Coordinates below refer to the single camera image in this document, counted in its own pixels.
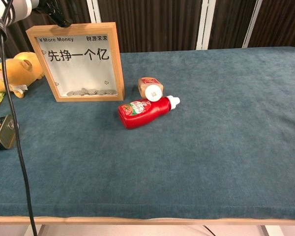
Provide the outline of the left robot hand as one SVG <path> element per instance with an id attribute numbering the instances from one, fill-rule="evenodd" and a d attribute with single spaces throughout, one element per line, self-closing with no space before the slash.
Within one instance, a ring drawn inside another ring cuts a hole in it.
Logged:
<path id="1" fill-rule="evenodd" d="M 56 0 L 38 0 L 32 3 L 34 11 L 49 16 L 61 28 L 71 26 L 72 20 L 66 19 Z"/>

